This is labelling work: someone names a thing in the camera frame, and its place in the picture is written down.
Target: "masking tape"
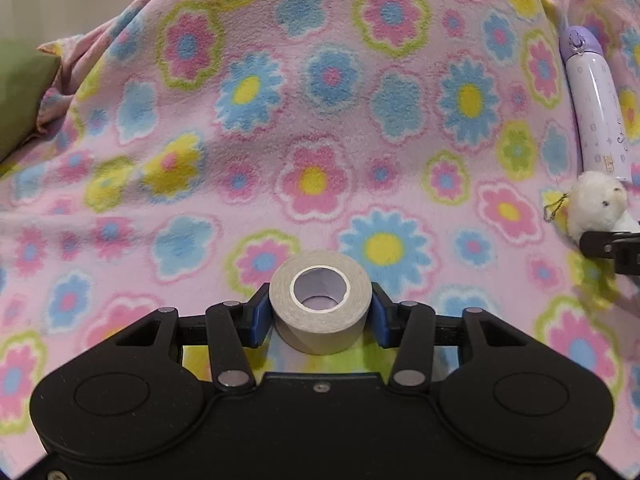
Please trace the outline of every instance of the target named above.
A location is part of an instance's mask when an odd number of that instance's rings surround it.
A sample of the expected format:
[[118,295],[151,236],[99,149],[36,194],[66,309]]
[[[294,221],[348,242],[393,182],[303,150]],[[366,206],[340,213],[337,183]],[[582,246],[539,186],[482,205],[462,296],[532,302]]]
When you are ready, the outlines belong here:
[[[324,298],[324,304],[318,305],[319,298]],[[334,301],[327,304],[326,298]],[[284,341],[307,354],[334,354],[351,346],[362,332],[371,303],[371,281],[352,258],[311,251],[276,270],[269,299]]]

